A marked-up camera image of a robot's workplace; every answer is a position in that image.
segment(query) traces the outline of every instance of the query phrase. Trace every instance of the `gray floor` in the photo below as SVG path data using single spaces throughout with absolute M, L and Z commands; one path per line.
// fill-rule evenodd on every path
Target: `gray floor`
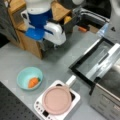
M 66 82 L 72 73 L 68 67 L 80 57 L 95 41 L 97 36 L 93 33 L 80 33 L 77 29 L 69 36 L 68 41 L 57 50 L 49 50 L 44 54 L 44 59 L 40 60 L 31 53 L 23 51 L 11 43 L 0 49 L 0 81 L 7 86 L 24 104 L 26 104 L 35 114 L 33 104 L 52 82 L 62 80 Z M 17 84 L 18 73 L 26 67 L 38 67 L 44 74 L 41 86 L 35 91 L 23 91 Z M 90 88 L 77 78 L 72 89 L 81 95 L 81 105 L 71 114 L 69 120 L 106 120 L 89 105 Z

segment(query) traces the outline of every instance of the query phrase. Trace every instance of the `white stove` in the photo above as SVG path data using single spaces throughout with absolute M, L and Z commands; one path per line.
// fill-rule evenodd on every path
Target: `white stove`
M 56 80 L 49 88 L 54 87 L 54 86 L 63 86 L 63 85 L 65 85 L 65 84 L 62 81 Z M 66 116 L 72 111 L 72 109 L 77 105 L 77 103 L 81 99 L 81 97 L 78 93 L 76 93 L 75 91 L 70 89 L 70 93 L 72 96 L 72 104 L 71 104 L 71 107 L 69 108 L 69 110 L 61 115 L 51 115 L 42 106 L 42 97 L 46 91 L 44 91 L 41 94 L 41 96 L 35 101 L 35 104 L 34 104 L 34 109 L 44 120 L 64 120 L 66 118 Z

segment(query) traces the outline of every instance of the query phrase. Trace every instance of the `pan handle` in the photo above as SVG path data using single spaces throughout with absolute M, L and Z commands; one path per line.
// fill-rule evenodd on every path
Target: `pan handle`
M 66 85 L 70 88 L 76 81 L 76 76 L 72 75 L 70 79 L 66 82 Z

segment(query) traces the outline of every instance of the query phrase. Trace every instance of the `frying pan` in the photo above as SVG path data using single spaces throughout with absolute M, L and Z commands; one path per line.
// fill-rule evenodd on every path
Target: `frying pan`
M 55 86 L 48 89 L 42 99 L 45 110 L 52 115 L 65 113 L 71 106 L 72 98 L 69 88 L 74 84 L 76 76 L 66 82 L 64 86 Z

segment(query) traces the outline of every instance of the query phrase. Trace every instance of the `teal bowl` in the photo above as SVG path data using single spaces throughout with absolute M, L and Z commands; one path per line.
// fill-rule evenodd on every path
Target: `teal bowl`
M 28 83 L 31 78 L 37 77 L 40 79 L 40 82 L 34 86 L 33 88 L 28 88 Z M 17 77 L 17 84 L 20 88 L 24 90 L 34 90 L 39 87 L 42 83 L 43 74 L 42 71 L 35 67 L 28 67 L 22 70 Z

